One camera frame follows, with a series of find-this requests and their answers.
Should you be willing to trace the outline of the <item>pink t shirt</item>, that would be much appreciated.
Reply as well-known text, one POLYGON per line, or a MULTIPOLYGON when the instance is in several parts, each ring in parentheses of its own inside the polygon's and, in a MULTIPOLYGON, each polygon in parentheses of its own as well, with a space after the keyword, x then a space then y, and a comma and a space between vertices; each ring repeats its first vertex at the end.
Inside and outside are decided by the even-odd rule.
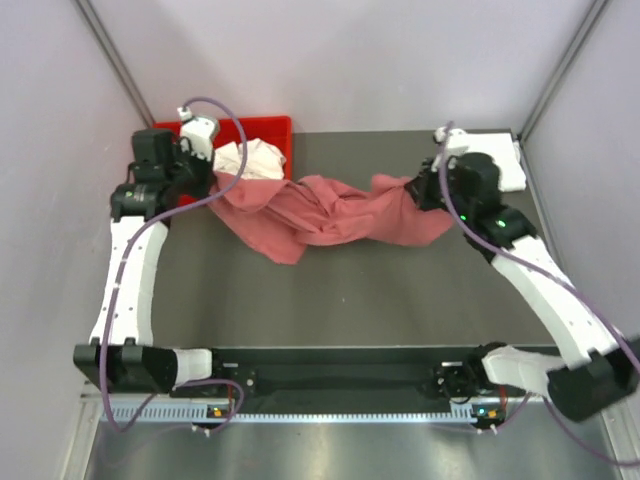
POLYGON ((298 182, 241 179, 209 208, 249 248, 294 265, 309 246, 361 239, 407 247, 433 243, 453 219, 441 209, 419 210, 404 189, 407 182, 377 174, 362 191, 318 175, 298 182))

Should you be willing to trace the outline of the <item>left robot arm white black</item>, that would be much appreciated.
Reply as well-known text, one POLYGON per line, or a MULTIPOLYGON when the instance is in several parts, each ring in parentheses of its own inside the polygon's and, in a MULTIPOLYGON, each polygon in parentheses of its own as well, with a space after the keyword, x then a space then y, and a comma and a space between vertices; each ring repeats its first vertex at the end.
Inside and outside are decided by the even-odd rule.
POLYGON ((192 376, 205 396, 226 387, 225 370, 211 363, 188 369, 179 355, 154 344, 151 313, 160 253, 182 196, 202 199, 213 183, 213 120, 178 131, 139 130, 131 137, 127 178, 110 196, 111 257, 99 316, 87 343, 73 352, 76 368, 110 393, 167 393, 192 376))

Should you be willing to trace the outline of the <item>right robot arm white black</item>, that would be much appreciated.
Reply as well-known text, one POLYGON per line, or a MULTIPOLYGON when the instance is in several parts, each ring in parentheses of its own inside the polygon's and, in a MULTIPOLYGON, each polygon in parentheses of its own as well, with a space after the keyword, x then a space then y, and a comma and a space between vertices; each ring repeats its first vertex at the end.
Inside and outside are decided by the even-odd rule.
POLYGON ((521 295, 559 351, 549 356, 501 342, 480 346, 464 362, 467 384, 481 396, 516 387, 582 422, 636 392, 639 340, 624 337, 589 306, 532 222, 503 202, 499 177, 487 154, 440 154, 425 159, 405 186, 420 210, 453 215, 466 241, 521 295))

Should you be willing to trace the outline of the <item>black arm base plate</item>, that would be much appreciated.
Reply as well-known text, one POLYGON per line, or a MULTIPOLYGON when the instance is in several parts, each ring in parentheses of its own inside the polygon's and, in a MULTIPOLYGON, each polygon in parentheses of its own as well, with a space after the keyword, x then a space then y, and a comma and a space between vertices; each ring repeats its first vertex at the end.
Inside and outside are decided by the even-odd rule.
POLYGON ((213 377, 240 384, 247 397, 280 392, 415 391, 455 399, 492 393, 481 347, 318 347, 214 350, 213 377))

